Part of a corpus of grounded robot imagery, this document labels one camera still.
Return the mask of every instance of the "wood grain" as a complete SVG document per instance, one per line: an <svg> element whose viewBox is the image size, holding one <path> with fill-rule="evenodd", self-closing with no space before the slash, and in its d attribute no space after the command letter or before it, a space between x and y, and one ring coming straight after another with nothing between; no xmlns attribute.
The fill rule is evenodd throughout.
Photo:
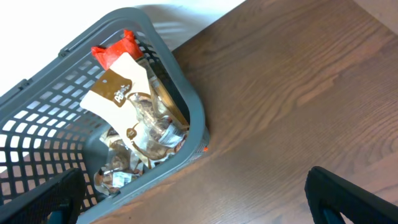
<svg viewBox="0 0 398 224"><path fill-rule="evenodd" d="M311 223L324 168L398 203L398 37L349 0L248 0L178 48L209 153L96 223Z"/></svg>

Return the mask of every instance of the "gray plastic basket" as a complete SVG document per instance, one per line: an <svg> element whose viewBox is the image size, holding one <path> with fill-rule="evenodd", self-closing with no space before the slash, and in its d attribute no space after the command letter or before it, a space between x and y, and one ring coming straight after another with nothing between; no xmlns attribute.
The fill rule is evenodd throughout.
<svg viewBox="0 0 398 224"><path fill-rule="evenodd" d="M190 121L190 133L172 158L124 186L119 194L104 197L92 187L92 177L108 155L98 138L109 124L80 108L79 102L104 73L91 56L91 47L115 43L124 29L134 31L151 65L164 66L167 72L158 76ZM7 169L0 174L0 203L70 167L79 167L87 188L78 223L89 223L200 157L208 141L202 103L149 18L139 9L118 9L79 35L38 74L0 98L0 169Z"/></svg>

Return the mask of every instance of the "food package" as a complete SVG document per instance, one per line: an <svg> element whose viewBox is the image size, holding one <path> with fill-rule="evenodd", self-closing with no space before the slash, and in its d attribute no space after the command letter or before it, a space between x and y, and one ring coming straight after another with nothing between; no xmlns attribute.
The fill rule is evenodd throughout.
<svg viewBox="0 0 398 224"><path fill-rule="evenodd" d="M150 83L150 91L153 97L154 109L162 113L163 115L170 116L176 126L179 129L187 130L189 124L172 97L164 87L163 83L159 80L158 76L155 74L156 71L162 71L159 73L165 73L161 66L157 65L155 62L149 63L149 61L144 57L144 54L137 45L134 34L130 30L124 30L124 38L116 42L114 45L103 48L103 47L92 47L91 53L99 61L101 66L107 70L109 67L123 54L128 53L139 65L147 70L147 77Z"/></svg>
<svg viewBox="0 0 398 224"><path fill-rule="evenodd" d="M109 147L109 153L107 163L94 175L95 189L109 195L140 177L144 166L113 128L102 134L100 140Z"/></svg>
<svg viewBox="0 0 398 224"><path fill-rule="evenodd" d="M107 121L148 167L166 160L185 138L170 116L153 109L146 69L123 53L97 80L80 106Z"/></svg>

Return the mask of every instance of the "red plastic bag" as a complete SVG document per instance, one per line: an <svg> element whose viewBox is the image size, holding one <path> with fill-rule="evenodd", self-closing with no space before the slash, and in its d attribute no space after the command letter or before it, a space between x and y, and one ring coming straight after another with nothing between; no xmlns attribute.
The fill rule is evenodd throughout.
<svg viewBox="0 0 398 224"><path fill-rule="evenodd" d="M103 47L91 48L91 53L105 70L125 52L128 52L134 60L144 56L134 40L134 34L130 30L124 30L124 38L107 49Z"/></svg>

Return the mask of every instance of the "black object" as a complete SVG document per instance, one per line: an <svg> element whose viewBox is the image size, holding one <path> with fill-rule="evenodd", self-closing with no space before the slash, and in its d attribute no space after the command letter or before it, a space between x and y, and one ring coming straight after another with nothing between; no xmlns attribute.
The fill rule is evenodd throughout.
<svg viewBox="0 0 398 224"><path fill-rule="evenodd" d="M398 223L398 207L338 177L322 167L313 167L305 194L315 224Z"/></svg>
<svg viewBox="0 0 398 224"><path fill-rule="evenodd" d="M85 189L81 169L69 169L0 207L0 223L76 223Z"/></svg>

